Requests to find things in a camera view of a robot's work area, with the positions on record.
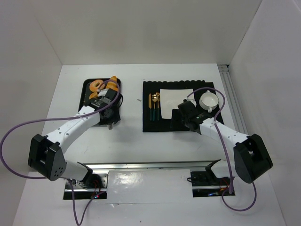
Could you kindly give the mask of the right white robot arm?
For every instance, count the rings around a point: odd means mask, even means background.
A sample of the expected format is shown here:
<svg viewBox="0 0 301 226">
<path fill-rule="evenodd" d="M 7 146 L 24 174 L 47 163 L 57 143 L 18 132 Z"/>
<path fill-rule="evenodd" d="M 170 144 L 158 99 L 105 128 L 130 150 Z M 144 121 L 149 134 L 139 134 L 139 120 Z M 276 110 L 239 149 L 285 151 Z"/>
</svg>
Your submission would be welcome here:
<svg viewBox="0 0 301 226">
<path fill-rule="evenodd" d="M 228 158 L 215 160 L 206 168 L 214 178 L 229 178 L 232 175 L 250 184 L 273 167 L 272 159 L 259 135 L 235 131 L 216 121 L 210 113 L 198 110 L 190 101 L 184 101 L 172 110 L 171 126 L 180 124 L 226 148 Z"/>
</svg>

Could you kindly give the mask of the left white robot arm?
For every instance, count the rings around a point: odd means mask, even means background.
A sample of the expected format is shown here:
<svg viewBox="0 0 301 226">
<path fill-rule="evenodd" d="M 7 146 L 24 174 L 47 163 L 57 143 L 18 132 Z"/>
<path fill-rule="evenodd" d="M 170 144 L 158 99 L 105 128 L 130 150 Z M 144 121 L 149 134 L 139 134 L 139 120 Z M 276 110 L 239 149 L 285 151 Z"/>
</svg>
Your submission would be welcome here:
<svg viewBox="0 0 301 226">
<path fill-rule="evenodd" d="M 112 126 L 120 121 L 122 94 L 113 89 L 88 100 L 79 112 L 58 129 L 31 140 L 28 165 L 50 181 L 74 179 L 85 185 L 95 177 L 92 169 L 65 159 L 64 154 L 83 133 L 95 125 Z"/>
</svg>

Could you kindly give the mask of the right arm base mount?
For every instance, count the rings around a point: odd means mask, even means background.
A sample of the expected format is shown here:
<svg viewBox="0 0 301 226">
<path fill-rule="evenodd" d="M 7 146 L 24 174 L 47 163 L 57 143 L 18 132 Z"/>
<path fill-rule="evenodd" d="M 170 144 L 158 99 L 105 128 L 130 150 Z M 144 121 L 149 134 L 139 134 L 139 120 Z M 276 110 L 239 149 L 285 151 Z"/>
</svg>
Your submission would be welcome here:
<svg viewBox="0 0 301 226">
<path fill-rule="evenodd" d="M 230 178 L 217 178 L 211 170 L 214 164 L 219 161 L 220 160 L 213 161 L 205 166 L 204 170 L 190 172 L 190 177 L 187 178 L 187 181 L 192 185 L 193 198 L 218 197 L 222 196 L 223 193 L 225 196 L 235 196 L 235 191 L 232 193 L 228 192 Z"/>
</svg>

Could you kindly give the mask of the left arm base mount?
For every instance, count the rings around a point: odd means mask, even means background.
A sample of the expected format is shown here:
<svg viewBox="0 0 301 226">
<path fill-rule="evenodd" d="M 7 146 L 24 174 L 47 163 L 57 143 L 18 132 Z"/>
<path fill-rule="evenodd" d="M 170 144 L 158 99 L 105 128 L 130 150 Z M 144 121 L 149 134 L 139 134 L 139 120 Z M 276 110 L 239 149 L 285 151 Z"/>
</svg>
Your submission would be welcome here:
<svg viewBox="0 0 301 226">
<path fill-rule="evenodd" d="M 85 185 L 75 179 L 71 180 L 71 184 L 66 181 L 63 193 L 64 200 L 72 200 L 72 189 L 74 191 L 75 200 L 96 200 L 107 199 L 109 172 L 107 170 L 95 170 L 92 178 Z"/>
</svg>

